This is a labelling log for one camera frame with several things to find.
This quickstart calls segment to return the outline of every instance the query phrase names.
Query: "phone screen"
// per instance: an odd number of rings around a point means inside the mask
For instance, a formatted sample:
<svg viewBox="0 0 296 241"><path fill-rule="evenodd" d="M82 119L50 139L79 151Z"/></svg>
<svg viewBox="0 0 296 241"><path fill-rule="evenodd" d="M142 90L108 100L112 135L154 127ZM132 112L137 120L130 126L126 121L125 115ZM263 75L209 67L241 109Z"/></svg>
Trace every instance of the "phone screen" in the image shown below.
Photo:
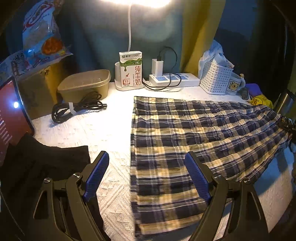
<svg viewBox="0 0 296 241"><path fill-rule="evenodd" d="M16 145L26 132L35 134L12 77L0 87L0 166L8 144Z"/></svg>

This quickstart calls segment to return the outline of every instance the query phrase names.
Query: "plaid cloth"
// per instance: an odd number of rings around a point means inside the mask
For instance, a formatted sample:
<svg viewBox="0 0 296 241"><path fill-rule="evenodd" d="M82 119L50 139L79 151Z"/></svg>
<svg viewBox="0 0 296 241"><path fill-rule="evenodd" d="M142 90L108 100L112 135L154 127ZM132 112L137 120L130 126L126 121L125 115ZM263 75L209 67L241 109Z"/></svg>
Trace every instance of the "plaid cloth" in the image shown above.
<svg viewBox="0 0 296 241"><path fill-rule="evenodd" d="M131 204L135 235L197 222L207 207L184 165L195 152L213 173L256 181L288 145L264 105L135 97L131 131Z"/></svg>

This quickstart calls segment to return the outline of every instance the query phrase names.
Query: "desk surface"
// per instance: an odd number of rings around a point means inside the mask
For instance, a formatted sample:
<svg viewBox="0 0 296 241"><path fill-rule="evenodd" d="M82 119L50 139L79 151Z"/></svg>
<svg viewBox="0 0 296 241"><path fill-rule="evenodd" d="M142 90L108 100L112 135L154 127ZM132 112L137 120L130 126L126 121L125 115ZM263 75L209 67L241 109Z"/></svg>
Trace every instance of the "desk surface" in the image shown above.
<svg viewBox="0 0 296 241"><path fill-rule="evenodd" d="M131 241L134 238L134 219L130 206L130 134L134 96L150 96L184 100L234 101L246 103L240 96L209 95L201 87L185 87L169 91L147 89L118 91L109 83L108 96L102 102L106 110L84 112L55 125L51 115L33 120L35 138L42 144L58 147L87 145L93 162L101 150L109 153L110 164L97 190L100 212L106 233L113 241ZM268 229L278 222L292 199L291 170L293 154L287 148L274 158L255 183ZM220 238L228 220L227 208L216 238ZM162 234L152 240L188 240L194 226Z"/></svg>

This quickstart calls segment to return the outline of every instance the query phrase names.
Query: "blue gripper pad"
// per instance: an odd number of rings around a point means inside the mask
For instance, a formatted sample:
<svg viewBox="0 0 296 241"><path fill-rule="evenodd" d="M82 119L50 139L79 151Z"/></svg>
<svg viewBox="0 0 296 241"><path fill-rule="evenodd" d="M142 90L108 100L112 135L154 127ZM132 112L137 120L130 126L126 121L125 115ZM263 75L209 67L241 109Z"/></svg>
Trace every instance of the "blue gripper pad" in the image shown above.
<svg viewBox="0 0 296 241"><path fill-rule="evenodd" d="M107 152L105 152L89 175L88 179L86 180L85 193L83 195L83 199L85 202L88 202L90 198L96 195L96 191L98 190L98 187L103 179L108 165L109 155Z"/></svg>
<svg viewBox="0 0 296 241"><path fill-rule="evenodd" d="M211 200L211 195L209 193L209 183L190 153L186 154L184 163L199 196L206 200L206 202L209 204Z"/></svg>

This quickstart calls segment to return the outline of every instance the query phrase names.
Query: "black cable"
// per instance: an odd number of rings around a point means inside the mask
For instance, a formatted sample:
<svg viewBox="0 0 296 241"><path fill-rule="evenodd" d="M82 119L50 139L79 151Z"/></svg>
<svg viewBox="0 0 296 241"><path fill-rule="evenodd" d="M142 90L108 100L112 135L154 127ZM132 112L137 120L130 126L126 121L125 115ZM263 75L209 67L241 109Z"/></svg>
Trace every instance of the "black cable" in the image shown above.
<svg viewBox="0 0 296 241"><path fill-rule="evenodd" d="M98 92L88 93L79 103L73 103L73 108L76 112L80 110L101 110L106 109L107 104L103 104L100 99L102 95ZM55 104L52 108L52 120L55 123L63 123L69 120L73 114L71 112L66 113L69 108L69 103Z"/></svg>
<svg viewBox="0 0 296 241"><path fill-rule="evenodd" d="M161 51L159 51L159 54L158 54L158 56L157 56L157 61L161 61L161 53L162 53L164 50L166 50L166 49L170 49L170 50L172 50L172 51L174 52L175 56L176 56L175 64L174 64L174 66L172 67L172 69L170 70L170 82L169 82L169 84L168 84L167 86L165 86L165 87L159 87L159 86L149 86L149 85L147 85L146 83L144 83L143 80L142 80L143 85L144 85L146 88L150 89L150 90L153 90L153 91L161 91L161 90L166 89L167 87L177 87L178 85L181 84L181 81L182 81L181 76L180 76L179 74L176 74L176 73L171 73L172 70L173 70L173 68L177 65L177 62L178 62L178 55L177 55L176 51L175 51L173 48L168 47L168 46L164 46L164 47L161 49ZM179 76L180 81L179 81L179 83L178 83L177 85L172 85L172 86L170 86L170 84L172 83L171 74L174 74L174 75Z"/></svg>

